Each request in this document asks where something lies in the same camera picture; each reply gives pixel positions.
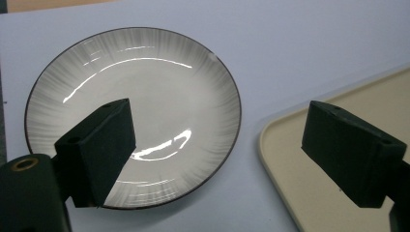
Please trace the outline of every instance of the round plate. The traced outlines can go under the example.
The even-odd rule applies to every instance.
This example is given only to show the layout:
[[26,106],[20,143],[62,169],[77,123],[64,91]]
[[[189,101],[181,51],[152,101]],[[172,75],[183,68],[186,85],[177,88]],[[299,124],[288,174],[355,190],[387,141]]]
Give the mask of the round plate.
[[45,68],[27,102],[30,151],[54,155],[58,138],[123,98],[131,102],[136,149],[107,208],[146,208],[186,195],[221,167],[238,136],[238,89],[213,52],[174,32],[124,28],[76,43]]

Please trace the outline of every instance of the plate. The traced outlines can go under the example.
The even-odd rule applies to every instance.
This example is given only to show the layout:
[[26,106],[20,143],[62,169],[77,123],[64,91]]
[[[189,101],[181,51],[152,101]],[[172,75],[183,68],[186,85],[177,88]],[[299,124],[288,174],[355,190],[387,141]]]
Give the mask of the plate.
[[26,106],[30,152],[53,156],[64,133],[123,98],[131,102],[136,149],[106,208],[153,207],[192,192],[236,142],[241,101],[222,61],[175,32],[122,28],[76,43],[41,73]]

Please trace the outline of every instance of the streaked rim pattern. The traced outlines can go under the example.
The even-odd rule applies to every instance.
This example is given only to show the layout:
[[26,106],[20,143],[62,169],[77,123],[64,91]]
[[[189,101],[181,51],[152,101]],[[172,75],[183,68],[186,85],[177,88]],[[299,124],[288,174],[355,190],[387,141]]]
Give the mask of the streaked rim pattern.
[[[117,196],[118,194],[120,194],[120,195],[123,194],[124,195],[125,194],[124,192],[127,192],[128,196],[126,196],[126,197],[130,197],[130,192],[137,191],[137,189],[135,189],[135,188],[130,189],[130,185],[131,185],[130,182],[125,181],[125,182],[123,182],[125,184],[125,186],[120,186],[120,187],[114,186],[113,189],[116,189],[116,192],[114,192],[112,195],[110,194],[107,197],[107,200],[110,197],[111,198],[114,197],[114,199],[111,199],[111,201],[109,201],[110,202],[109,204],[104,205],[106,208],[110,208],[110,209],[121,209],[121,210],[144,209],[144,208],[150,208],[150,207],[166,204],[166,203],[169,203],[171,201],[174,201],[176,199],[179,199],[179,198],[189,194],[190,192],[194,191],[195,189],[202,186],[205,182],[207,182],[220,169],[220,167],[224,164],[224,162],[228,158],[229,154],[231,153],[234,144],[236,143],[236,140],[237,140],[237,137],[238,137],[238,134],[239,134],[239,130],[240,130],[240,126],[241,126],[242,107],[241,107],[241,100],[240,100],[240,96],[239,96],[239,91],[237,89],[236,83],[235,83],[232,75],[230,74],[229,70],[226,68],[226,66],[223,64],[223,62],[217,56],[215,56],[215,54],[212,51],[210,51],[208,48],[206,48],[202,44],[198,43],[197,41],[194,41],[193,39],[191,39],[189,37],[186,37],[184,35],[181,35],[181,34],[178,34],[178,33],[175,33],[175,32],[171,32],[171,31],[167,31],[167,30],[163,30],[163,29],[158,29],[158,28],[138,28],[138,27],[136,27],[136,28],[121,28],[121,29],[106,31],[106,32],[102,32],[102,33],[99,33],[97,35],[91,36],[87,39],[84,39],[84,40],[74,44],[73,46],[67,48],[65,51],[60,53],[54,60],[52,60],[50,62],[50,64],[43,70],[42,74],[37,79],[36,83],[33,86],[33,89],[31,90],[29,99],[27,101],[26,112],[25,112],[25,122],[24,122],[25,123],[26,141],[27,141],[27,145],[28,145],[29,150],[30,150],[31,153],[46,153],[46,154],[49,154],[49,155],[53,155],[53,154],[50,154],[50,150],[43,149],[43,148],[41,148],[41,146],[40,146],[40,148],[36,147],[37,144],[44,143],[43,142],[44,137],[47,138],[50,134],[50,131],[52,131],[51,128],[55,127],[55,125],[49,124],[49,122],[48,122],[49,120],[48,121],[47,120],[45,120],[45,121],[42,120],[42,118],[45,117],[44,115],[46,114],[46,113],[44,113],[44,111],[55,113],[57,116],[59,115],[57,111],[60,110],[60,106],[58,106],[58,107],[53,106],[55,104],[55,99],[52,98],[53,94],[50,94],[51,96],[47,96],[49,94],[48,91],[50,91],[51,88],[56,88],[56,89],[63,88],[63,87],[60,87],[60,86],[66,85],[65,82],[70,82],[74,78],[74,77],[70,77],[71,79],[70,78],[66,79],[65,77],[61,78],[60,77],[61,75],[55,75],[57,77],[54,78],[50,74],[64,73],[64,74],[69,74],[70,75],[70,74],[75,73],[76,71],[73,71],[73,70],[75,70],[77,67],[79,67],[79,65],[76,63],[76,62],[78,62],[77,58],[78,59],[81,59],[81,58],[84,58],[84,57],[90,58],[90,61],[88,61],[88,64],[90,64],[93,61],[93,59],[91,59],[92,57],[88,53],[85,54],[85,55],[80,54],[78,57],[77,57],[77,55],[75,55],[75,57],[74,57],[74,56],[70,55],[70,53],[75,53],[76,51],[84,52],[82,47],[87,48],[85,43],[87,43],[89,41],[92,41],[92,40],[101,40],[103,44],[106,43],[106,42],[112,43],[111,47],[113,47],[113,44],[118,45],[118,44],[121,44],[121,43],[125,43],[127,38],[125,38],[125,39],[122,38],[121,39],[122,41],[118,41],[118,38],[115,38],[115,36],[121,36],[122,33],[123,34],[131,33],[133,35],[137,35],[137,37],[139,39],[142,38],[141,39],[142,41],[144,41],[144,39],[143,39],[144,36],[155,35],[153,37],[154,39],[150,38],[150,40],[153,39],[151,41],[158,42],[159,47],[162,46],[161,48],[159,48],[159,52],[160,51],[165,51],[165,53],[164,53],[165,56],[167,55],[168,50],[171,51],[170,54],[173,54],[172,52],[175,52],[175,50],[173,50],[172,47],[166,47],[166,46],[164,46],[166,43],[162,43],[163,41],[166,41],[166,40],[163,40],[162,37],[165,37],[165,38],[170,37],[169,41],[167,42],[168,44],[172,44],[174,47],[176,46],[176,47],[183,47],[184,48],[184,49],[181,49],[182,50],[181,51],[182,57],[185,57],[185,58],[183,58],[183,60],[184,59],[185,60],[190,60],[190,61],[193,61],[194,64],[196,64],[195,60],[198,59],[199,60],[198,64],[200,64],[201,67],[203,66],[204,69],[206,70],[206,72],[211,72],[212,71],[214,73],[222,73],[222,77],[220,79],[217,79],[216,77],[212,78],[211,80],[204,79],[205,84],[209,84],[210,86],[213,86],[213,88],[217,88],[216,86],[222,86],[223,87],[222,89],[227,89],[228,90],[228,92],[225,91],[226,93],[225,92],[218,92],[218,91],[216,92],[216,93],[220,93],[220,95],[221,95],[220,98],[224,101],[224,102],[219,102],[218,101],[219,99],[217,99],[217,102],[220,105],[217,105],[216,108],[218,108],[218,107],[222,108],[222,111],[221,111],[222,113],[215,110],[214,108],[209,109],[210,111],[213,111],[213,110],[216,111],[216,113],[214,115],[211,115],[212,113],[210,113],[211,118],[212,118],[212,116],[214,116],[214,117],[215,116],[225,116],[226,114],[228,114],[226,116],[226,118],[224,118],[221,122],[220,122],[219,119],[216,119],[215,121],[220,124],[219,125],[220,128],[227,127],[227,128],[229,128],[229,130],[228,129],[223,129],[222,132],[225,133],[223,135],[214,134],[214,137],[219,136],[221,138],[221,137],[225,136],[226,140],[228,140],[228,142],[225,142],[225,144],[223,144],[223,142],[221,142],[221,144],[219,144],[219,146],[212,146],[212,147],[208,146],[208,147],[202,148],[202,150],[207,150],[207,153],[209,153],[211,155],[212,154],[217,154],[217,155],[218,154],[223,154],[223,156],[219,156],[219,158],[217,160],[211,160],[211,163],[213,163],[213,162],[216,162],[216,163],[212,164],[212,169],[213,169],[212,171],[207,171],[206,178],[203,178],[203,177],[198,178],[197,176],[192,177],[191,175],[198,175],[197,173],[192,172],[192,173],[190,173],[190,175],[185,175],[181,178],[181,179],[186,178],[187,179],[186,183],[190,183],[190,187],[188,187],[187,189],[182,190],[181,192],[178,192],[178,194],[167,196],[167,194],[165,193],[161,196],[163,198],[161,200],[158,200],[161,197],[157,197],[157,199],[154,198],[154,201],[152,201],[151,203],[141,204],[141,205],[136,204],[135,206],[127,206],[127,207],[124,206],[124,202],[119,203],[119,204],[112,203],[113,201],[115,201],[115,199],[124,198],[123,196],[118,197]],[[111,52],[108,52],[108,55],[109,56],[115,56],[116,53],[111,51]],[[63,58],[68,58],[68,60],[72,63],[69,63],[69,65],[65,65],[67,63],[64,63],[64,62],[61,63],[60,60],[64,60]],[[161,61],[162,63],[169,63],[170,65],[178,65],[178,66],[182,66],[183,68],[186,68],[186,67],[189,68],[190,67],[188,65],[184,65],[184,63],[174,62],[171,59],[166,60],[164,58],[161,58],[160,55],[155,59],[156,59],[156,61]],[[133,61],[134,62],[134,61],[137,61],[137,60],[138,61],[140,61],[140,60],[146,61],[146,60],[148,60],[148,58],[146,58],[145,56],[143,56],[143,57],[133,56],[132,58],[130,58],[128,60],[122,60],[120,62],[117,62],[117,64],[118,63],[124,64],[125,61]],[[105,71],[105,70],[107,70],[108,67],[113,67],[113,66],[114,65],[112,65],[112,64],[108,65],[108,66],[105,64],[105,68],[100,69],[100,70]],[[203,71],[204,69],[202,69],[202,70],[197,69],[194,72],[194,75],[197,75],[198,73],[206,73],[206,72]],[[87,80],[94,77],[95,74],[91,75],[88,79],[83,81],[79,85],[79,87],[82,87],[82,85],[84,85],[84,83]],[[48,79],[48,82],[45,82],[46,85],[42,86],[42,84],[43,84],[42,81],[44,81],[45,79]],[[71,97],[73,95],[80,95],[79,92],[81,90],[78,90],[79,87],[74,89],[74,91],[72,91]],[[67,101],[67,100],[70,101],[70,98],[65,97],[64,101]],[[53,144],[52,140],[57,139],[59,136],[61,136],[63,134],[64,133],[62,133],[62,134],[56,133],[56,134],[52,135],[53,138],[49,138],[48,140],[46,139],[46,142],[48,142],[47,146],[50,146],[50,144],[52,145]],[[137,182],[137,183],[139,185],[141,185],[141,183],[148,183],[148,182]],[[161,187],[165,188],[165,185],[169,185],[170,182],[169,182],[169,180],[163,180],[163,181],[159,181],[159,182],[156,182],[156,183],[153,183],[153,184],[151,184],[151,183],[148,183],[147,185],[143,184],[141,186],[156,185],[157,183],[160,183]],[[169,188],[169,189],[179,188],[179,186],[177,186],[177,187],[166,186],[166,187]],[[148,192],[148,193],[144,192],[144,194],[141,193],[139,195],[148,195],[148,194],[152,194],[152,193],[151,192]]]

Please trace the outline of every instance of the white tabletop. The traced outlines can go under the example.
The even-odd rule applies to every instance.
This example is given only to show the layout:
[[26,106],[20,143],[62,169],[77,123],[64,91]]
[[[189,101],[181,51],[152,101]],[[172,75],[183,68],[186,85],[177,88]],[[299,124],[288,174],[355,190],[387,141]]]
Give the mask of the white tabletop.
[[0,14],[8,159],[28,154],[24,110],[46,65],[76,42],[122,27],[158,27],[215,52],[238,85],[243,123],[204,186],[153,209],[76,209],[73,231],[296,231],[258,158],[265,124],[289,108],[409,67],[410,2],[118,1]]

